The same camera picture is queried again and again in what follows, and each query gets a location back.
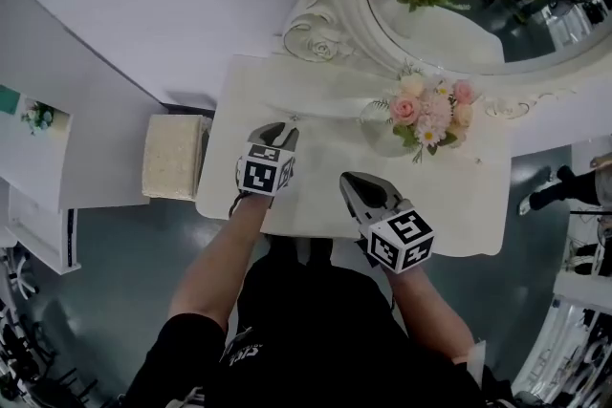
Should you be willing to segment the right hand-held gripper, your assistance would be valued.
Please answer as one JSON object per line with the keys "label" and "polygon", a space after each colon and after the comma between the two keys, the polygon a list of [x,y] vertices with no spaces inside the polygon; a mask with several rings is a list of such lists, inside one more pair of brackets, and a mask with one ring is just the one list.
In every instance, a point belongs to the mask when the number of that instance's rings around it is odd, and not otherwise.
{"label": "right hand-held gripper", "polygon": [[391,183],[363,172],[343,172],[339,188],[351,217],[358,223],[358,244],[371,267],[381,266],[399,274],[430,258],[433,229],[408,199],[388,209],[399,195]]}

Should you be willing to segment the person's left forearm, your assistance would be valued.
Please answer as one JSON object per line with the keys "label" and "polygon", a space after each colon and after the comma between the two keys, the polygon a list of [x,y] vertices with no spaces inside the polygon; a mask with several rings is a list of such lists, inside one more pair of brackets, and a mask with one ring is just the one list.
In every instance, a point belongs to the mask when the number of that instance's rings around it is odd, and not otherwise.
{"label": "person's left forearm", "polygon": [[170,303],[170,318],[197,314],[224,331],[247,273],[254,246],[272,199],[250,195],[187,268]]}

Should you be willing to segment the white pull-out desk tray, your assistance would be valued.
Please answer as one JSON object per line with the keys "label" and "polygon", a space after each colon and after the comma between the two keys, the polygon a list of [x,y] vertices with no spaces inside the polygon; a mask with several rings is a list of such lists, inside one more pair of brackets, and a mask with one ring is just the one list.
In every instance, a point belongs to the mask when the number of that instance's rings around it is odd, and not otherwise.
{"label": "white pull-out desk tray", "polygon": [[77,270],[77,211],[50,211],[9,186],[8,232],[59,275]]}

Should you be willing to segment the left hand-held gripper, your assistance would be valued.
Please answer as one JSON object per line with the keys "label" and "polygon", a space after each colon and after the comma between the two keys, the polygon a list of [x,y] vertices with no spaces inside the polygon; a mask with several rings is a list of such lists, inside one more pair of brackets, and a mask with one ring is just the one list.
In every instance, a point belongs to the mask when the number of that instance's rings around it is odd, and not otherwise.
{"label": "left hand-held gripper", "polygon": [[293,176],[299,130],[293,123],[273,122],[253,130],[237,163],[240,191],[274,197]]}

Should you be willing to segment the teal square board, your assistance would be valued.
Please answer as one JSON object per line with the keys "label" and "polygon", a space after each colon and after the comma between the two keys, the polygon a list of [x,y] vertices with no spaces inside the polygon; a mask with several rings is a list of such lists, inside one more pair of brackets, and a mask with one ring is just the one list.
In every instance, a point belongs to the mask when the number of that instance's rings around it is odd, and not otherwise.
{"label": "teal square board", "polygon": [[0,113],[13,116],[16,113],[21,95],[11,88],[0,84]]}

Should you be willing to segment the white shelf desk unit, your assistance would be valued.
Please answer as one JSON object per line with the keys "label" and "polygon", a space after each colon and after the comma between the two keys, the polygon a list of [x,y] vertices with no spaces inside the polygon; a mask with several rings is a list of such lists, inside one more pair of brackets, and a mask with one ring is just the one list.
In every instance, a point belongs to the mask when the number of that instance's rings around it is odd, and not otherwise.
{"label": "white shelf desk unit", "polygon": [[[0,84],[21,95],[0,113],[0,247],[8,232],[9,186],[50,211],[147,204],[142,163],[153,115],[169,111],[128,80],[35,0],[0,0]],[[70,115],[65,133],[32,136],[20,120],[33,99]]]}

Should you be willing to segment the cream dressing table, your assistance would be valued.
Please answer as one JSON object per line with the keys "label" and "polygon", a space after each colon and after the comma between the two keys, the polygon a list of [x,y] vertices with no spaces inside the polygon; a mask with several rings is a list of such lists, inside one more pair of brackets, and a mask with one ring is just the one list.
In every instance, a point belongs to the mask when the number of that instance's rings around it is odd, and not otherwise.
{"label": "cream dressing table", "polygon": [[355,238],[339,190],[339,176],[360,171],[393,183],[436,234],[434,250],[450,257],[494,255],[502,247],[510,173],[505,123],[480,104],[466,141],[442,148],[420,163],[386,158],[367,144],[359,125],[362,108],[383,97],[395,81],[333,64],[287,55],[234,57],[218,98],[196,198],[211,219],[228,216],[236,194],[235,165],[250,133],[290,117],[265,103],[351,119],[299,118],[295,174],[273,202],[263,229],[289,236]]}

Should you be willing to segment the cream cushioned stool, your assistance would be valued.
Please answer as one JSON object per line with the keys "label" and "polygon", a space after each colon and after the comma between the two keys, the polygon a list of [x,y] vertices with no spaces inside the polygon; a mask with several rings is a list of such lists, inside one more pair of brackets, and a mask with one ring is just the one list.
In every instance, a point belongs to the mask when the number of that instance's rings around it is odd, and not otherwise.
{"label": "cream cushioned stool", "polygon": [[142,163],[145,197],[195,200],[211,124],[201,115],[150,117]]}

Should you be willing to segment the pink flower bouquet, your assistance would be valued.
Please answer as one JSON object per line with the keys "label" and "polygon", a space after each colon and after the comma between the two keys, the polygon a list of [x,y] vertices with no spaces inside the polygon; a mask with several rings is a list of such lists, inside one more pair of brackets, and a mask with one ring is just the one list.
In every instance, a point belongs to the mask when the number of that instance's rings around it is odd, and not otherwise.
{"label": "pink flower bouquet", "polygon": [[463,145],[479,98],[469,79],[428,75],[410,62],[399,71],[397,85],[376,99],[389,101],[393,132],[404,141],[405,156],[420,163],[425,155]]}

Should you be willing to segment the person's right forearm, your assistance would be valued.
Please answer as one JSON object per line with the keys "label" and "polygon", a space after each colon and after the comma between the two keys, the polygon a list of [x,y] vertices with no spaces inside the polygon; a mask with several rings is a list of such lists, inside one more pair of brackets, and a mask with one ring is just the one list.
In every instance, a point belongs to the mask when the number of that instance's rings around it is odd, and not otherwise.
{"label": "person's right forearm", "polygon": [[385,274],[408,335],[455,364],[467,362],[475,347],[472,333],[425,271],[414,267],[401,273],[387,270]]}

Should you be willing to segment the white vase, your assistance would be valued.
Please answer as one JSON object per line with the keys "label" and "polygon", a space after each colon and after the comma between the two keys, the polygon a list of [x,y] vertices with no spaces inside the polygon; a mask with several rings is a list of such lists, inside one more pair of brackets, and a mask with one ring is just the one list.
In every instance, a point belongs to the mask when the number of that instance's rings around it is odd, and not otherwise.
{"label": "white vase", "polygon": [[394,123],[387,99],[368,102],[359,117],[361,132],[372,150],[382,157],[398,158],[407,154],[404,141],[394,134]]}

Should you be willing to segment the small potted flowers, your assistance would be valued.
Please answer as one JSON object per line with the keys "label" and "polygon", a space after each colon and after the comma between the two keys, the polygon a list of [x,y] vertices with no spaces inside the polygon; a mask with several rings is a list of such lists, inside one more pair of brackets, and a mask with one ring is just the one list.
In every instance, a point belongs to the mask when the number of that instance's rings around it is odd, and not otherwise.
{"label": "small potted flowers", "polygon": [[62,134],[70,124],[70,115],[43,102],[27,99],[20,120],[32,136],[52,132]]}

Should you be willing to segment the white swivel chair base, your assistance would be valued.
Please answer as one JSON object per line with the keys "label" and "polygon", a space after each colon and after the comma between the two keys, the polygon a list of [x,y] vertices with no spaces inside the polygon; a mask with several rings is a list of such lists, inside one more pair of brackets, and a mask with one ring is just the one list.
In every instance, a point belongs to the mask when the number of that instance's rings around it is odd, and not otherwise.
{"label": "white swivel chair base", "polygon": [[33,279],[31,254],[22,247],[0,248],[0,272],[11,294],[18,294],[24,300],[38,295],[40,289]]}

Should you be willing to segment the person's black shirt torso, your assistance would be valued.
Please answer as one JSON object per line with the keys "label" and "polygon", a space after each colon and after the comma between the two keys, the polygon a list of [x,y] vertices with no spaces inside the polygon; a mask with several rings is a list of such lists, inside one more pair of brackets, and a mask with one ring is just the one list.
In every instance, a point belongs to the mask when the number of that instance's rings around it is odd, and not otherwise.
{"label": "person's black shirt torso", "polygon": [[121,408],[513,408],[508,381],[411,340],[374,280],[273,246],[245,277],[239,324],[168,319]]}

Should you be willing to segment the oval white framed mirror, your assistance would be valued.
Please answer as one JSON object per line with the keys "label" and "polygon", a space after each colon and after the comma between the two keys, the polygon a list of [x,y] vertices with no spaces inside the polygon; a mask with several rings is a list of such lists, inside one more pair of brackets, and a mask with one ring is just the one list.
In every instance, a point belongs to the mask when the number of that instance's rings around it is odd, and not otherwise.
{"label": "oval white framed mirror", "polygon": [[474,79],[486,111],[520,118],[542,102],[576,103],[581,114],[612,117],[612,19],[553,54],[508,62],[500,39],[442,7],[410,11],[397,0],[297,0],[279,38],[301,60],[370,74],[412,67]]}

